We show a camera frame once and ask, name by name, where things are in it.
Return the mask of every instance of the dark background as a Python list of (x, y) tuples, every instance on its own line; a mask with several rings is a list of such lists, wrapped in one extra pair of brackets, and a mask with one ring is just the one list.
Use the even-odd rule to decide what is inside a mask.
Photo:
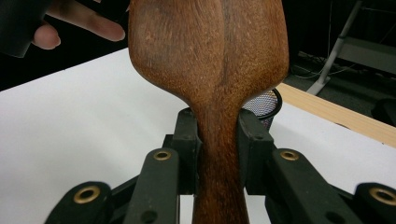
[[(355, 0), (283, 0), (288, 26), (290, 63), (298, 59), (300, 50), (326, 57), (336, 37), (341, 33)], [(365, 1), (367, 7), (396, 11), (395, 0)], [(127, 48), (127, 38), (113, 43), (63, 21), (46, 17), (59, 32), (62, 44), (53, 50), (39, 49), (31, 45), (22, 59), (0, 53), (0, 91), (18, 86), (33, 79), (85, 63), (119, 49)], [(350, 34), (379, 42), (395, 22), (395, 14), (370, 10), (360, 12)], [(128, 14), (120, 20), (128, 29)], [(396, 47), (395, 29), (383, 40), (383, 44)]]

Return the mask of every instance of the wooden strip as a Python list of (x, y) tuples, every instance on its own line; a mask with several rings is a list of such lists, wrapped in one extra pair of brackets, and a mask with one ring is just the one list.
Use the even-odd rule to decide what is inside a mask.
[(396, 147), (395, 127), (320, 99), (315, 95), (300, 91), (284, 83), (279, 84), (276, 89), (282, 95), (283, 101), (290, 105), (331, 122), (341, 124), (356, 133), (371, 137), (388, 146)]

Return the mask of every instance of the wood grain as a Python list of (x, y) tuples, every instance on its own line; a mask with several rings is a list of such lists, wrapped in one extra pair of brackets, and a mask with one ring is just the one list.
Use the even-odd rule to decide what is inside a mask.
[(396, 128), (286, 84), (276, 87), (283, 101), (311, 114), (341, 124), (390, 147), (396, 147)]
[(185, 101), (204, 142), (193, 223), (248, 223), (235, 146), (242, 104), (288, 71), (280, 0), (132, 0), (136, 71)]

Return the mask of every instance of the brown wooden object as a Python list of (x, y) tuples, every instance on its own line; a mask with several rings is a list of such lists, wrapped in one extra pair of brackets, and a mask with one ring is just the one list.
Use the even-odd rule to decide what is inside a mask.
[(198, 120), (204, 147), (193, 223), (248, 223), (235, 127), (243, 103), (287, 74), (281, 1), (131, 0), (129, 52), (142, 77)]

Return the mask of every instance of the black metal frame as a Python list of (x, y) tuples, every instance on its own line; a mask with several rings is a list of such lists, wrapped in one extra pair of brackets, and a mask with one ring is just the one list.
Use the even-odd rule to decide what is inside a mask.
[[(110, 190), (87, 182), (68, 191), (46, 223), (178, 223), (179, 195), (197, 194), (197, 123), (187, 108), (174, 134), (151, 151), (139, 176)], [(377, 183), (357, 186), (354, 195), (331, 186), (308, 159), (277, 149), (254, 114), (241, 110), (237, 145), (242, 184), (265, 195), (272, 223), (396, 223), (396, 190)]]

